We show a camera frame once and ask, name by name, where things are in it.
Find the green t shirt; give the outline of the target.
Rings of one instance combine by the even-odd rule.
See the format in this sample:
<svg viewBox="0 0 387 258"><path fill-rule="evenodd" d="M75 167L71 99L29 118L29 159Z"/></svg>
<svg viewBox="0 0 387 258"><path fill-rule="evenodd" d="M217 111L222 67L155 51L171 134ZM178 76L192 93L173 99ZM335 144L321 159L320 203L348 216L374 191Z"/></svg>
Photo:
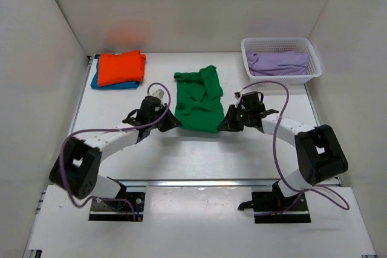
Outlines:
<svg viewBox="0 0 387 258"><path fill-rule="evenodd" d="M185 130L216 134L224 119L223 89L216 67L192 73L175 73L177 104L175 116Z"/></svg>

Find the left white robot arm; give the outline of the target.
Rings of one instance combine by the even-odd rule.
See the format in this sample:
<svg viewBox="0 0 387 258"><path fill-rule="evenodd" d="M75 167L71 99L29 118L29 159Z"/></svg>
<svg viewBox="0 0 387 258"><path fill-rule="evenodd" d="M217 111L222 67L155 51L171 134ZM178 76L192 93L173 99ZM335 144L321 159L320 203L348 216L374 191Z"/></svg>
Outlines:
<svg viewBox="0 0 387 258"><path fill-rule="evenodd" d="M102 161L126 147L138 144L153 129L166 132L180 126L181 122L167 104L158 97L146 96L141 106L132 110L114 131L103 132L89 140L71 137L65 144L63 161L56 160L49 180L64 188L63 172L75 198L95 196L105 199L112 208L120 208L126 203L126 187L117 180L99 175Z"/></svg>

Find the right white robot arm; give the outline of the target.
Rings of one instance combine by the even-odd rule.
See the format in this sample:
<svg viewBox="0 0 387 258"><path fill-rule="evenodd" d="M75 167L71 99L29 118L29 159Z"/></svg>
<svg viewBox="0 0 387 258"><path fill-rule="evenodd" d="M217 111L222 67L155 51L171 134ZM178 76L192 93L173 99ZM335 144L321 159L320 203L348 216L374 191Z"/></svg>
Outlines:
<svg viewBox="0 0 387 258"><path fill-rule="evenodd" d="M280 180L272 186L272 205L285 210L296 196L327 179L345 173L348 162L333 128L329 125L309 126L284 118L274 109L266 109L260 92L237 93L238 102L230 105L219 131L241 132L245 127L255 128L273 137L273 157L278 172L276 139L296 149L298 168L288 176L280 173Z"/></svg>

